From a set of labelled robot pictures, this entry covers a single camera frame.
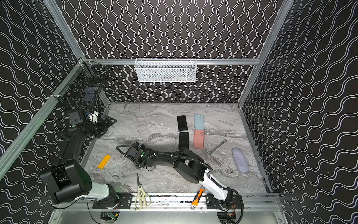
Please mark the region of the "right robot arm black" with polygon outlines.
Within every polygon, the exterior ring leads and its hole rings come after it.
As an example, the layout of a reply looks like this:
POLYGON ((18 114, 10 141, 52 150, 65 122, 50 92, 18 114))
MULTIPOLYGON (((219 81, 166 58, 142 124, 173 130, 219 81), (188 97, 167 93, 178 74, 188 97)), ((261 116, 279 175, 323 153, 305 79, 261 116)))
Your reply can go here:
POLYGON ((244 209, 242 196, 235 189, 220 183, 213 176, 213 168, 187 147, 180 147, 175 152, 159 152, 136 142, 130 146, 116 146, 116 150, 133 162, 137 169, 166 166, 173 168, 188 182, 202 185, 208 191, 208 209, 244 209))

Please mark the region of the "pink phone case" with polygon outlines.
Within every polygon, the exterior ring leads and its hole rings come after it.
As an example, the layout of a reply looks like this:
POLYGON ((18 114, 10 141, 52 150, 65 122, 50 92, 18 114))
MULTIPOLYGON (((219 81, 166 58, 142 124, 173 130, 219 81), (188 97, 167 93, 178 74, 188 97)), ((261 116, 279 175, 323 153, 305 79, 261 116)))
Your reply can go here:
POLYGON ((205 142, 205 131, 204 130, 195 130, 193 147, 196 149, 204 149, 205 142))

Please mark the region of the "phone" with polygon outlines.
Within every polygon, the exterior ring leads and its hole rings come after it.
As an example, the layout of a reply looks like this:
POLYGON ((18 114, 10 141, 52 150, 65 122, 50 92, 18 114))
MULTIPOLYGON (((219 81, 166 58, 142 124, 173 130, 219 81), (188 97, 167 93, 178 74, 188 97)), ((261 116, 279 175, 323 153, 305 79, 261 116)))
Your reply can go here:
POLYGON ((180 132, 179 134, 179 150, 189 149, 189 133, 180 132))

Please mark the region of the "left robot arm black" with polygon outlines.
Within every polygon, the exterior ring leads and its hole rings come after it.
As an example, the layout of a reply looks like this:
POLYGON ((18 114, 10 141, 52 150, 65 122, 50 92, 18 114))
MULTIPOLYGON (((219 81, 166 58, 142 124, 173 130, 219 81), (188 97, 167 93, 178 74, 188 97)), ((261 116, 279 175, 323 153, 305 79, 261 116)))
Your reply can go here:
POLYGON ((45 185, 45 198, 58 209, 61 203, 92 200, 95 209, 115 208, 119 199, 110 184, 98 184, 80 164, 84 143, 102 137, 116 123, 112 117, 102 118, 98 112, 76 110, 68 113, 70 126, 65 130, 61 156, 57 165, 40 174, 45 185))

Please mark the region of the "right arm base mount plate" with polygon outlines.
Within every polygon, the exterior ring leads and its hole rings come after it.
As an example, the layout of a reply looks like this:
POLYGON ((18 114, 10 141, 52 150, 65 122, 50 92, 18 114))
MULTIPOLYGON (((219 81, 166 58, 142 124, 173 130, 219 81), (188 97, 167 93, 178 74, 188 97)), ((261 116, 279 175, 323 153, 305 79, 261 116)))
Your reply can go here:
POLYGON ((226 200, 219 200, 213 196, 212 193, 205 195, 205 202, 209 210, 232 210, 234 207, 237 210, 245 209, 241 195, 233 194, 226 200))

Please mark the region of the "black smartphone green case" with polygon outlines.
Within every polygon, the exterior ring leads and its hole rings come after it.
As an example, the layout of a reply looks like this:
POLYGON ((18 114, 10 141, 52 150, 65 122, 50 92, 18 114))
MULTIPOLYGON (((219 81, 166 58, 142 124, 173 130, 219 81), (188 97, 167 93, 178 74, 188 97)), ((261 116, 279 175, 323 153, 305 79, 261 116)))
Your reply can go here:
POLYGON ((185 115, 180 115, 177 116, 177 123, 178 123, 178 130, 181 131, 187 131, 188 130, 188 126, 187 126, 187 121, 186 121, 186 116, 185 115))

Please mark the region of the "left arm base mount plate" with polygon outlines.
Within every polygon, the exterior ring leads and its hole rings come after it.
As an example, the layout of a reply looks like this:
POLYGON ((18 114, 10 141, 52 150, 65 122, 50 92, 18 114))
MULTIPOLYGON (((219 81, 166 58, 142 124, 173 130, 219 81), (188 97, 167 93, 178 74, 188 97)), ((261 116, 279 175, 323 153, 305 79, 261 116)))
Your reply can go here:
POLYGON ((107 198, 95 201, 92 209, 94 210, 117 210, 129 209, 131 207, 132 194, 130 193, 117 193, 116 196, 109 195, 107 198))

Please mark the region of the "light blue phone case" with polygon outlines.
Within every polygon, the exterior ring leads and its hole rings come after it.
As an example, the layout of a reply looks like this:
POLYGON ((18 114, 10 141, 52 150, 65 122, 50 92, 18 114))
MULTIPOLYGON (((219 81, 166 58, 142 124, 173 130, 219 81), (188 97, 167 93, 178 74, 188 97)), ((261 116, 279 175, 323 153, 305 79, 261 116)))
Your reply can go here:
POLYGON ((194 125, 196 130, 204 130, 205 123, 204 123, 204 115, 203 114, 196 114, 194 116, 194 125))

